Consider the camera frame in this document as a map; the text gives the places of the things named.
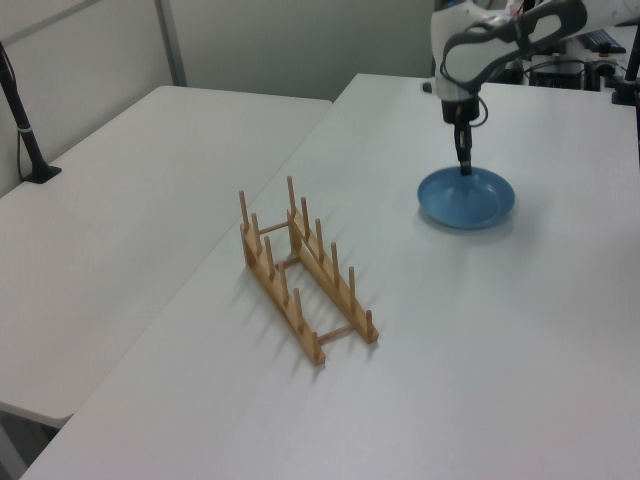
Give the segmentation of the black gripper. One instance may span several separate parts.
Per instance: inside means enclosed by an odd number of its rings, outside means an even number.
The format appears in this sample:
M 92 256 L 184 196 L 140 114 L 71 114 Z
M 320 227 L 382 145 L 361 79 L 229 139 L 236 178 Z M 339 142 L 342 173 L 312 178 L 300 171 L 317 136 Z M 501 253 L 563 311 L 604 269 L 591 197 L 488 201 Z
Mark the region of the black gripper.
M 474 123 L 483 109 L 483 100 L 480 97 L 471 97 L 462 101 L 441 101 L 443 120 L 447 124 L 454 125 L 454 145 L 461 174 L 469 176 L 472 174 L 471 148 L 472 137 L 471 127 L 479 127 L 483 121 Z

